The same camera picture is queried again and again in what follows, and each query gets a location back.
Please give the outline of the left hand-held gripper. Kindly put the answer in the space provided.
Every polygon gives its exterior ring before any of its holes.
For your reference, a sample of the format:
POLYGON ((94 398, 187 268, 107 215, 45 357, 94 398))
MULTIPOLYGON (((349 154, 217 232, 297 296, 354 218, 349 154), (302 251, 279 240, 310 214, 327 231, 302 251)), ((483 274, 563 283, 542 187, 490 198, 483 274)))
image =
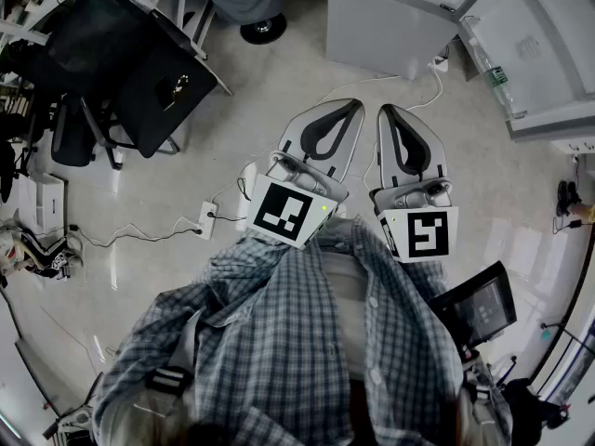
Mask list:
POLYGON ((320 103, 294 117, 256 178, 246 225, 305 248, 349 196, 347 174, 365 117, 357 98, 320 103))

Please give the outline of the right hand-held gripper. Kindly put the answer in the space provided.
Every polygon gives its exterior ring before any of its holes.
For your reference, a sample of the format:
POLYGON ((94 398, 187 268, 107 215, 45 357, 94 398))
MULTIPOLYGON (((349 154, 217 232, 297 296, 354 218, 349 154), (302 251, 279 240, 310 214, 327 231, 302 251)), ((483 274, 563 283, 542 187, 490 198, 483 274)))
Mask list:
POLYGON ((370 196, 392 255, 403 263, 450 256, 458 208, 442 141, 419 117, 387 103, 377 115, 377 142, 385 189, 370 196))

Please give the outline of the white refrigerator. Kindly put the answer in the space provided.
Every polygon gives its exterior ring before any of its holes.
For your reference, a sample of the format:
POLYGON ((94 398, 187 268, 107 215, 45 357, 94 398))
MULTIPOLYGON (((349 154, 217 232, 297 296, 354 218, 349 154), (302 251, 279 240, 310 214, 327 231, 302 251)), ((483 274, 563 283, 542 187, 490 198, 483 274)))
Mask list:
POLYGON ((414 79, 454 38, 470 52, 465 16, 479 19, 474 32, 509 78, 514 110, 526 111, 508 118, 488 87, 510 137, 595 151, 595 0, 328 0, 326 52, 414 79), (529 34, 542 54, 521 60, 515 43, 529 34))

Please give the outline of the clear door bin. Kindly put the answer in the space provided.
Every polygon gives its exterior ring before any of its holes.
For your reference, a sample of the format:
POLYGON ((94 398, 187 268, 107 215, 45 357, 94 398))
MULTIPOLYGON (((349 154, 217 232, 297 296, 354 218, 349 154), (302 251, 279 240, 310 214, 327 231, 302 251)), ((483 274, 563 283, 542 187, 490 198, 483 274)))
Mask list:
POLYGON ((526 111, 514 110, 515 100, 509 89, 509 78, 504 69, 494 62, 473 30, 473 27, 478 22, 479 19, 474 16, 465 16, 460 20, 462 28, 466 31, 469 37, 469 53, 472 55, 472 58, 476 63, 478 72, 482 75, 483 80, 491 89, 493 95, 502 106, 503 111, 508 118, 522 118, 526 114, 526 111))

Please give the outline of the clear green-label water bottle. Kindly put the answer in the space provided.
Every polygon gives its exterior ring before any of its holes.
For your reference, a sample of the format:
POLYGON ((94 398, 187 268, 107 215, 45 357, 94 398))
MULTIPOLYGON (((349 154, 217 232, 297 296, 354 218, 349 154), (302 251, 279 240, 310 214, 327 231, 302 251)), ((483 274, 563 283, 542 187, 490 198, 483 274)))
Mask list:
POLYGON ((508 77, 501 66, 495 65, 475 37, 469 40, 473 55, 479 64, 485 82, 493 90, 498 102, 503 106, 507 115, 512 115, 513 97, 508 87, 508 77))

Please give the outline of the grey printed door sticker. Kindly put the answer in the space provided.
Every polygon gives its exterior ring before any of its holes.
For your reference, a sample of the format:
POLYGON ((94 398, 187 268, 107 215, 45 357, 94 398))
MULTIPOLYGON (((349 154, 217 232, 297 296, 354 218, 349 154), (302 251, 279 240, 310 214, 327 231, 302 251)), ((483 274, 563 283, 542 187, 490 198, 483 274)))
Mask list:
POLYGON ((530 60, 539 58, 542 54, 541 46, 531 34, 525 36, 522 40, 515 43, 515 50, 521 60, 530 60))

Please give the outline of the person's grey undershirt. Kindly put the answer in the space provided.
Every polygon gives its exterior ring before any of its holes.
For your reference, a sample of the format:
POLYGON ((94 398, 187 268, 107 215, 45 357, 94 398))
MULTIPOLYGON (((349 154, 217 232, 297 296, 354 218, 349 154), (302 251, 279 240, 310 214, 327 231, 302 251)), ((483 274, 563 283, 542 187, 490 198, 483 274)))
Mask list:
POLYGON ((322 252, 324 274, 337 304, 341 344, 351 380, 363 381, 365 374, 365 301, 368 277, 353 256, 322 252))

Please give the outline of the black smartphone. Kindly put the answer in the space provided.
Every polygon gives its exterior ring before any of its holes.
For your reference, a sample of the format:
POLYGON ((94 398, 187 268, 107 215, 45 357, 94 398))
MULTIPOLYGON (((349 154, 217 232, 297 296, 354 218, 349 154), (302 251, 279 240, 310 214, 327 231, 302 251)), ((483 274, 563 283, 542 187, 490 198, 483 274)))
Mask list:
POLYGON ((182 74, 178 79, 165 76, 155 84, 155 96, 163 111, 168 110, 176 103, 181 93, 187 88, 188 83, 189 76, 182 74))

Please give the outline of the black chest-mounted tablet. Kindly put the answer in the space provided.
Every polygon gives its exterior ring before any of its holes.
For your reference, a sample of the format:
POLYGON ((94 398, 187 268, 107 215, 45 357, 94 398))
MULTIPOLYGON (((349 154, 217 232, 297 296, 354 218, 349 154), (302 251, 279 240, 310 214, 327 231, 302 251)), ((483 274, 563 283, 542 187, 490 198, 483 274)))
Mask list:
POLYGON ((509 276, 501 261, 434 297, 430 308, 449 331, 463 359, 517 321, 509 276))

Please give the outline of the person's plaid shirt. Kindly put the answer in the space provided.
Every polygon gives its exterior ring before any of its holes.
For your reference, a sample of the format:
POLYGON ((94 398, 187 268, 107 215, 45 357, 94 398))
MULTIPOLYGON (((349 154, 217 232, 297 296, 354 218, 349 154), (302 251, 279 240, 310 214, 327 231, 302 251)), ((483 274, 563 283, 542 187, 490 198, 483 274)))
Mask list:
POLYGON ((93 412, 98 446, 511 446, 509 406, 430 308, 437 261, 404 264, 360 219, 304 249, 254 230, 159 294, 93 412), (351 380, 322 252, 367 272, 365 374, 351 380))

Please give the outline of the black mesh office chair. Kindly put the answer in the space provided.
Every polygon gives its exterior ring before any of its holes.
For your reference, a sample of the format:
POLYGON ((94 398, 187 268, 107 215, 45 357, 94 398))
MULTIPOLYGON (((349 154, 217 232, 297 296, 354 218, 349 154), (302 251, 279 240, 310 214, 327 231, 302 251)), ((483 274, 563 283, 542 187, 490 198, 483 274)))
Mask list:
POLYGON ((113 153, 121 146, 145 158, 164 143, 167 154, 178 153, 173 133, 218 85, 167 18, 130 0, 75 0, 31 61, 36 66, 24 77, 73 101, 114 170, 122 167, 113 153), (187 88, 163 111, 155 84, 182 74, 189 76, 187 88), (122 127, 126 142, 111 137, 114 126, 122 127))

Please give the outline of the black bag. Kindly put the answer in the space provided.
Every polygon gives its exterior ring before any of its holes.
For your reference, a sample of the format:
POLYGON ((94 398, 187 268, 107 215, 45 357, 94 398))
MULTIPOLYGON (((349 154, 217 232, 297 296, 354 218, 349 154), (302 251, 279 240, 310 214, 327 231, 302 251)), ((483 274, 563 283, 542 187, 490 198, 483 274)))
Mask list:
POLYGON ((528 378, 517 378, 507 382, 503 395, 509 404, 514 425, 556 429, 570 419, 568 405, 558 405, 540 399, 528 378))

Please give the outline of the white cardboard box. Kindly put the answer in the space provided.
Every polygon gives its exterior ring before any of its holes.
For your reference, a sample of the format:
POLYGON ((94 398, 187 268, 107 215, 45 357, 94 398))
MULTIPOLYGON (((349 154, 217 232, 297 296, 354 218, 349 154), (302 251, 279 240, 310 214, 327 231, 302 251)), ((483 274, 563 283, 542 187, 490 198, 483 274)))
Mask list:
POLYGON ((50 174, 18 179, 20 222, 36 235, 58 234, 65 227, 65 181, 50 174))

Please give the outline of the black and white jacket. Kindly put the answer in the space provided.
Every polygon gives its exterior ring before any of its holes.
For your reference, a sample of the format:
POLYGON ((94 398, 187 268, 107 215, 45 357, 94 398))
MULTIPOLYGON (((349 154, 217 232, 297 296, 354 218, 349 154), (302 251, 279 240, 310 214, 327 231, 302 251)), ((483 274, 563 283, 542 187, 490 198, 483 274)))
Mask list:
POLYGON ((71 269, 84 266, 81 240, 70 233, 49 245, 29 229, 0 223, 0 284, 7 286, 9 276, 25 270, 41 278, 62 279, 71 269))

